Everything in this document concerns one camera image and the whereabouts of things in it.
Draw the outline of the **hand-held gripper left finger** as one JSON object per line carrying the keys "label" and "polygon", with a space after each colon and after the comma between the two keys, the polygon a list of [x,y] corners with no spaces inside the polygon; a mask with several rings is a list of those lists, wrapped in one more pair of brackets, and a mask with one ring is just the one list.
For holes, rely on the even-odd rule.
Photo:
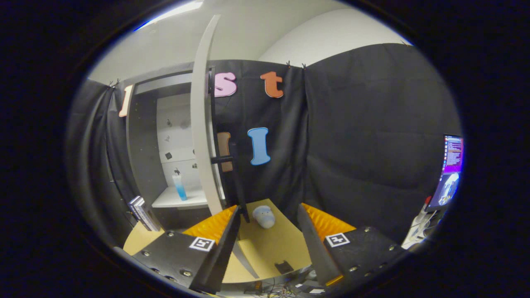
{"label": "hand-held gripper left finger", "polygon": [[144,269],[196,292],[216,294],[222,288],[241,225],[242,207],[234,205],[185,232],[147,231],[137,224],[124,251]]}

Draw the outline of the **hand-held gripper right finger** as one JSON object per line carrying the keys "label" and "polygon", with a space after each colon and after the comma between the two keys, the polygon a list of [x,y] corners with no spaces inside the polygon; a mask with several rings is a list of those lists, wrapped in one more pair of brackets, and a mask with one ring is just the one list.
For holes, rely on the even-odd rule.
{"label": "hand-held gripper right finger", "polygon": [[406,249],[376,228],[355,228],[305,203],[299,204],[297,220],[324,287],[365,285],[408,257]]}

